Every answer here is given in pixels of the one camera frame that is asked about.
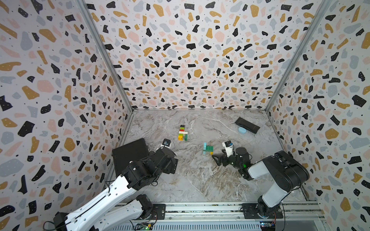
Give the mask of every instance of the gold speckle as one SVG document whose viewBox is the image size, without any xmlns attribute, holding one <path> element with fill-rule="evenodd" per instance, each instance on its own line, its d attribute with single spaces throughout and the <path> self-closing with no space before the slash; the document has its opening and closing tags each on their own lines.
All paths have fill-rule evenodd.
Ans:
<svg viewBox="0 0 370 231">
<path fill-rule="evenodd" d="M 0 64 L 0 71 L 11 71 L 14 66 L 20 66 L 20 62 L 6 62 Z"/>
<path fill-rule="evenodd" d="M 4 26 L 1 23 L 0 23 L 0 29 L 2 29 L 3 31 L 5 31 L 6 33 L 8 33 L 9 35 L 11 35 L 12 37 L 17 38 L 17 33 L 15 31 L 13 31 L 12 29 Z"/>
<path fill-rule="evenodd" d="M 350 105 L 348 103 L 339 103 L 337 102 L 337 106 L 343 109 L 348 108 Z"/>
<path fill-rule="evenodd" d="M 294 31 L 294 33 L 292 34 L 291 38 L 292 39 L 297 39 L 298 38 L 298 33 L 299 33 L 299 30 L 296 29 L 296 31 Z"/>
<path fill-rule="evenodd" d="M 57 40 L 53 33 L 49 29 L 40 29 L 39 33 L 44 36 L 45 38 L 49 39 L 53 43 Z"/>
<path fill-rule="evenodd" d="M 153 7 L 154 7 L 154 9 L 157 12 L 157 14 L 158 14 L 159 17 L 164 16 L 163 8 L 160 5 L 153 4 Z"/>
<path fill-rule="evenodd" d="M 121 38 L 127 38 L 122 28 L 118 29 L 118 36 L 120 36 Z"/>
<path fill-rule="evenodd" d="M 326 23 L 325 24 L 325 29 L 328 30 L 328 31 L 330 31 L 330 33 L 333 33 L 334 32 L 332 26 L 330 26 L 329 23 Z"/>
<path fill-rule="evenodd" d="M 153 50 L 153 48 L 152 47 L 148 47 L 148 48 L 146 48 L 145 50 L 143 50 L 143 52 L 144 52 L 144 56 L 146 57 L 146 56 L 148 56 L 148 54 L 151 52 Z"/>
<path fill-rule="evenodd" d="M 201 74 L 202 74 L 202 70 L 201 69 L 198 69 L 198 70 L 195 70 L 194 71 L 194 76 L 197 77 L 197 78 L 199 78 L 201 76 Z"/>
<path fill-rule="evenodd" d="M 95 20 L 95 22 L 99 22 L 99 18 L 96 16 L 96 14 L 91 13 L 91 16 Z"/>
<path fill-rule="evenodd" d="M 111 86 L 113 86 L 113 85 L 114 85 L 114 82 L 113 82 L 113 78 L 112 78 L 112 76 L 109 76 L 108 82 L 109 82 L 109 84 L 110 84 Z"/>
<path fill-rule="evenodd" d="M 212 35 L 212 28 L 208 28 L 207 33 L 206 33 L 206 36 L 207 36 L 208 38 L 213 38 L 213 35 Z"/>
<path fill-rule="evenodd" d="M 270 77 L 271 74 L 272 74 L 272 70 L 267 70 L 267 71 L 264 72 L 263 76 L 265 78 L 268 78 L 268 77 Z"/>
<path fill-rule="evenodd" d="M 234 48 L 232 48 L 232 47 L 226 48 L 225 50 L 223 50 L 222 56 L 227 55 L 227 53 L 229 53 L 229 52 L 230 52 L 230 51 L 232 51 L 233 49 L 234 49 Z"/>
<path fill-rule="evenodd" d="M 357 9 L 356 9 L 356 11 L 355 11 L 355 13 L 353 15 L 353 18 L 352 18 L 352 23 L 355 22 L 355 21 L 357 21 L 357 17 L 359 16 L 359 12 L 360 12 L 360 7 L 361 6 L 357 7 Z"/>
<path fill-rule="evenodd" d="M 339 46 L 337 46 L 337 50 L 340 49 L 342 46 L 344 46 L 348 42 L 348 39 L 345 39 Z"/>
<path fill-rule="evenodd" d="M 41 60 L 43 61 L 44 64 L 47 64 L 44 52 L 42 50 L 37 51 L 38 55 L 40 56 Z"/>
<path fill-rule="evenodd" d="M 340 169 L 338 169 L 338 171 L 335 173 L 335 177 L 336 178 L 339 178 L 340 177 L 340 174 L 342 173 L 342 170 L 343 170 L 343 168 L 340 168 Z"/>
<path fill-rule="evenodd" d="M 68 99 L 68 102 L 71 102 L 72 101 L 71 90 L 72 90 L 72 86 L 71 85 L 68 85 L 65 88 L 64 97 L 66 97 Z"/>
<path fill-rule="evenodd" d="M 252 13 L 252 17 L 257 17 L 258 16 L 258 11 L 259 11 L 259 8 L 258 6 L 255 6 L 255 5 L 251 5 L 250 6 L 250 11 Z"/>
<path fill-rule="evenodd" d="M 142 16 L 142 26 L 145 27 L 147 25 L 147 17 L 145 15 Z"/>
<path fill-rule="evenodd" d="M 263 54 L 263 55 L 259 56 L 259 58 L 266 58 L 268 54 L 269 54 L 269 53 L 267 52 L 267 53 L 265 53 L 265 54 Z"/>
<path fill-rule="evenodd" d="M 280 22 L 284 22 L 285 21 L 285 14 L 282 14 L 281 17 L 280 17 Z"/>
<path fill-rule="evenodd" d="M 127 18 L 127 15 L 122 13 L 122 12 L 119 12 L 119 11 L 113 11 L 113 14 L 116 15 L 117 17 L 121 17 L 121 16 L 124 16 Z"/>
<path fill-rule="evenodd" d="M 67 149 L 69 152 L 73 151 L 73 149 L 76 147 L 74 141 L 72 138 L 65 139 L 64 142 L 64 148 Z"/>
<path fill-rule="evenodd" d="M 330 128 L 325 132 L 325 137 L 330 140 L 330 139 L 335 139 L 339 135 L 339 132 L 337 132 L 334 128 Z"/>
<path fill-rule="evenodd" d="M 237 23 L 238 23 L 238 21 L 239 21 L 239 18 L 240 18 L 239 16 L 236 16 L 236 17 L 235 17 L 235 20 L 234 20 L 234 23 L 233 23 L 233 27 L 234 27 L 234 26 L 236 26 L 236 24 L 237 24 Z"/>
<path fill-rule="evenodd" d="M 315 42 L 311 44 L 311 49 L 314 51 L 316 48 L 316 45 L 319 43 L 319 41 L 316 39 Z"/>
<path fill-rule="evenodd" d="M 4 220 L 0 221 L 0 230 L 5 228 L 5 226 L 8 224 L 9 219 L 10 219 L 10 216 L 8 216 Z"/>
<path fill-rule="evenodd" d="M 310 73 L 311 76 L 313 75 L 322 75 L 323 71 L 320 69 L 313 69 L 313 71 Z"/>
<path fill-rule="evenodd" d="M 215 12 L 215 11 L 210 11 L 209 14 L 212 16 L 212 17 L 222 17 L 219 13 Z"/>
<path fill-rule="evenodd" d="M 293 124 L 293 125 L 296 125 L 296 123 L 297 123 L 297 118 L 296 118 L 296 116 L 294 116 L 294 117 L 293 117 L 292 124 Z"/>
<path fill-rule="evenodd" d="M 28 86 L 22 87 L 22 90 L 23 90 L 23 92 L 25 93 L 25 95 L 27 96 L 28 99 L 34 99 L 34 98 L 37 98 L 37 97 L 40 96 L 39 93 L 35 92 L 34 90 L 29 88 Z"/>
<path fill-rule="evenodd" d="M 15 128 L 17 126 L 16 123 L 14 123 L 11 119 L 9 118 L 4 118 L 1 120 L 3 122 L 4 127 L 7 128 Z"/>
<path fill-rule="evenodd" d="M 40 190 L 40 194 L 38 195 L 38 197 L 42 197 L 42 196 L 44 196 L 45 191 L 46 191 L 46 188 L 42 188 L 42 189 Z"/>
<path fill-rule="evenodd" d="M 351 209 L 351 205 L 349 204 L 347 197 L 343 198 L 342 202 L 340 203 L 340 207 L 343 209 L 344 212 Z"/>
<path fill-rule="evenodd" d="M 66 197 L 64 198 L 63 202 L 60 204 L 60 208 L 67 206 L 72 203 L 73 197 Z"/>
<path fill-rule="evenodd" d="M 362 178 L 362 176 L 360 174 L 357 174 L 357 173 L 354 173 L 353 174 L 353 179 L 351 181 L 353 182 L 358 182 L 360 179 Z"/>
<path fill-rule="evenodd" d="M 194 20 L 193 15 L 191 13 L 188 14 L 188 19 L 190 22 Z"/>
<path fill-rule="evenodd" d="M 365 34 L 364 40 L 362 41 L 361 48 L 367 49 L 370 46 L 370 32 Z"/>
<path fill-rule="evenodd" d="M 313 15 L 310 14 L 310 13 L 308 13 L 308 12 L 304 12 L 303 13 L 303 17 L 305 17 L 305 18 L 313 18 Z"/>
<path fill-rule="evenodd" d="M 24 221 L 24 227 L 30 226 L 32 222 L 38 221 L 38 216 L 28 217 Z"/>
</svg>

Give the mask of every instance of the white arm segment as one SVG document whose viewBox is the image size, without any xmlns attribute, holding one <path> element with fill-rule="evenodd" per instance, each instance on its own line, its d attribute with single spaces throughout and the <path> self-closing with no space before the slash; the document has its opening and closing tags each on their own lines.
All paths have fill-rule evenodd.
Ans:
<svg viewBox="0 0 370 231">
<path fill-rule="evenodd" d="M 106 213 L 95 223 L 94 228 L 107 231 L 129 220 L 135 220 L 143 213 L 141 206 L 138 200 L 133 200 L 119 209 Z"/>
<path fill-rule="evenodd" d="M 257 178 L 257 177 L 263 176 L 268 173 L 270 172 L 266 168 L 266 165 L 263 163 L 263 161 L 260 161 L 257 164 L 254 164 L 250 168 L 248 168 L 248 174 L 252 178 Z"/>
<path fill-rule="evenodd" d="M 106 188 L 87 204 L 69 213 L 65 220 L 66 224 L 71 221 L 66 225 L 67 231 L 89 231 L 99 218 L 110 211 L 117 203 L 136 192 L 133 188 L 127 188 L 127 185 L 126 178 L 119 176 L 109 185 L 109 193 L 109 189 Z"/>
</svg>

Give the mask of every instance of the black speckle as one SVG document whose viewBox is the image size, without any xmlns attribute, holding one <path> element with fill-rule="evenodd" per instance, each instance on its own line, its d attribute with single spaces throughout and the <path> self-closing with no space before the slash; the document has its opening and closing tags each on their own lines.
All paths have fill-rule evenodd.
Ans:
<svg viewBox="0 0 370 231">
<path fill-rule="evenodd" d="M 51 64 L 51 68 L 53 69 L 54 73 L 60 74 L 60 69 L 57 66 L 55 66 L 54 64 Z"/>
<path fill-rule="evenodd" d="M 290 5 L 284 5 L 284 4 L 282 4 L 281 5 L 281 10 L 286 10 L 286 11 L 290 11 L 290 8 L 291 8 L 292 6 L 290 6 Z"/>
<path fill-rule="evenodd" d="M 194 10 L 194 4 L 184 3 L 185 9 Z"/>
<path fill-rule="evenodd" d="M 76 21 L 76 19 L 74 18 L 73 14 L 67 15 L 65 18 L 67 19 L 68 22 L 70 22 L 70 21 Z"/>
<path fill-rule="evenodd" d="M 34 123 L 31 123 L 29 121 L 24 122 L 23 126 L 18 132 L 18 135 L 21 137 L 26 136 L 28 133 L 31 133 L 33 130 L 33 126 L 35 126 Z"/>
<path fill-rule="evenodd" d="M 55 185 L 53 186 L 53 190 L 54 190 L 56 193 L 59 193 L 60 187 L 62 187 L 62 182 L 59 182 L 58 184 L 55 184 Z"/>
<path fill-rule="evenodd" d="M 30 213 L 29 214 L 33 214 L 36 212 L 37 210 L 37 204 L 36 204 L 36 201 L 31 201 L 28 203 L 28 208 L 30 209 Z"/>
<path fill-rule="evenodd" d="M 353 103 L 354 103 L 355 105 L 360 106 L 360 107 L 362 107 L 362 106 L 364 106 L 364 104 L 366 104 L 366 100 L 365 100 L 365 99 L 363 99 L 363 98 L 361 98 L 361 97 L 360 97 L 360 96 L 358 96 L 358 95 L 354 95 L 354 96 L 352 97 L 352 100 L 353 100 Z"/>
<path fill-rule="evenodd" d="M 45 107 L 42 107 L 41 110 L 40 110 L 41 114 L 48 113 L 49 111 L 51 111 L 51 105 L 50 104 L 46 105 Z"/>
<path fill-rule="evenodd" d="M 43 9 L 43 5 L 36 0 L 31 0 L 33 7 L 35 8 L 36 12 L 40 14 L 40 11 Z"/>
<path fill-rule="evenodd" d="M 107 8 L 115 8 L 115 2 L 111 1 L 110 3 L 108 3 Z"/>
<path fill-rule="evenodd" d="M 20 13 L 23 17 L 27 18 L 28 13 L 24 11 L 22 8 L 18 8 L 18 13 Z"/>
</svg>

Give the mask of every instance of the black mounting plate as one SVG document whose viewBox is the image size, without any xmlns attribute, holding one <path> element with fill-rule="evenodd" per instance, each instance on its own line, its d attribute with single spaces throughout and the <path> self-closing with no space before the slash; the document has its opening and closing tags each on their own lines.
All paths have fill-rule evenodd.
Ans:
<svg viewBox="0 0 370 231">
<path fill-rule="evenodd" d="M 156 215 L 158 215 L 157 220 L 164 220 L 164 215 L 166 214 L 166 204 L 153 204 L 152 212 L 153 211 L 155 211 L 157 214 L 153 213 L 152 220 L 155 220 Z"/>
<path fill-rule="evenodd" d="M 242 212 L 244 214 L 244 219 L 261 219 L 262 217 L 260 217 L 257 213 L 257 203 L 245 203 L 245 204 L 242 204 Z M 276 211 L 275 212 L 276 214 L 276 218 L 277 219 L 280 219 L 280 218 L 284 218 L 283 217 L 283 213 L 280 211 Z M 269 216 L 267 219 L 274 219 L 275 216 Z"/>
</svg>

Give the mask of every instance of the cable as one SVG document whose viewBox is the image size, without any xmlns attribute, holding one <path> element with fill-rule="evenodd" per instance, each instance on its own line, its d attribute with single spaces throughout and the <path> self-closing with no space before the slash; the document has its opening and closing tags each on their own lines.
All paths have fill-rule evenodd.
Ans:
<svg viewBox="0 0 370 231">
<path fill-rule="evenodd" d="M 283 227 L 283 229 L 282 229 L 281 231 L 284 231 L 284 229 L 285 229 L 285 209 L 284 209 L 284 204 L 283 204 L 283 202 L 282 202 L 282 201 L 280 201 L 280 203 L 281 203 L 281 205 L 283 206 L 283 211 L 284 211 L 284 227 Z"/>
</svg>

